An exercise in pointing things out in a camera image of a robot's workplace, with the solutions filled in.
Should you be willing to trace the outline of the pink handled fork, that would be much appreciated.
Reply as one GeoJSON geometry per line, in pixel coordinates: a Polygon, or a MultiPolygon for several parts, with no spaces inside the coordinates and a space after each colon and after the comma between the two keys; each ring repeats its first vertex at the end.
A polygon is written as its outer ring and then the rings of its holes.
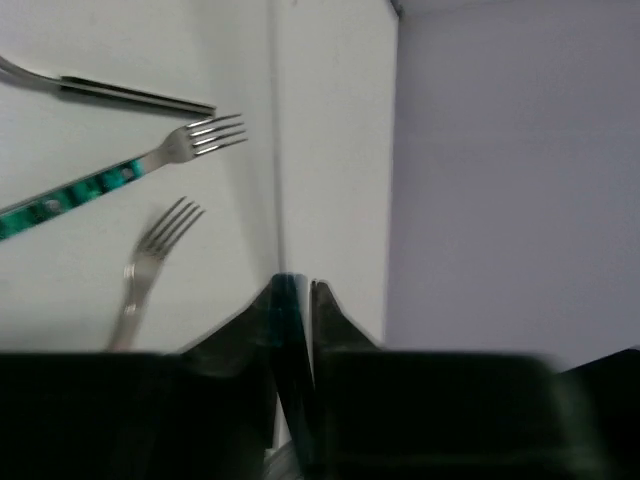
{"type": "Polygon", "coordinates": [[[151,290],[167,257],[204,213],[205,210],[198,203],[183,196],[142,234],[124,268],[124,301],[107,343],[107,351],[131,349],[142,324],[151,290]]]}

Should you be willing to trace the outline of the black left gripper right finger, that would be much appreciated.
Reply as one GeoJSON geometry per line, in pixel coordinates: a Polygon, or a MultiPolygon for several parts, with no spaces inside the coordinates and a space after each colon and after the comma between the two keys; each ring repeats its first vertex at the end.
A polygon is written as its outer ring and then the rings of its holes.
{"type": "Polygon", "coordinates": [[[316,446],[329,479],[388,479],[385,352],[342,311],[330,285],[310,300],[316,446]]]}

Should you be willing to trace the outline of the green handled knife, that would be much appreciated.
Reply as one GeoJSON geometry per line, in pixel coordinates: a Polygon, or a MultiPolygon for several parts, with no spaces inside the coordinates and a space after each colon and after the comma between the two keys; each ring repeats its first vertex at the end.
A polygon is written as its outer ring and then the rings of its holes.
{"type": "Polygon", "coordinates": [[[270,365],[290,440],[265,460],[265,479],[314,479],[318,408],[301,295],[302,275],[279,273],[270,281],[267,331],[270,365]]]}

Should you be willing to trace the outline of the green handled fork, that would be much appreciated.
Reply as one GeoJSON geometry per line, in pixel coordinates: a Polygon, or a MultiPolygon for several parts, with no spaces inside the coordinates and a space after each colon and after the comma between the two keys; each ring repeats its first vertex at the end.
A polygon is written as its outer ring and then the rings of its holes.
{"type": "Polygon", "coordinates": [[[1,210],[1,239],[7,240],[164,166],[184,164],[245,142],[238,114],[208,117],[182,126],[140,157],[116,163],[1,210]]]}

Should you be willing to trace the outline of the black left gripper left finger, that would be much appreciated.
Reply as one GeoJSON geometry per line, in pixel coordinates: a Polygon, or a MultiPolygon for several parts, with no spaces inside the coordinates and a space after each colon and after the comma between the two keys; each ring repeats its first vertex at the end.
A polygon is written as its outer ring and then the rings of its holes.
{"type": "Polygon", "coordinates": [[[260,479],[277,393],[268,320],[273,283],[184,351],[174,447],[176,479],[260,479]]]}

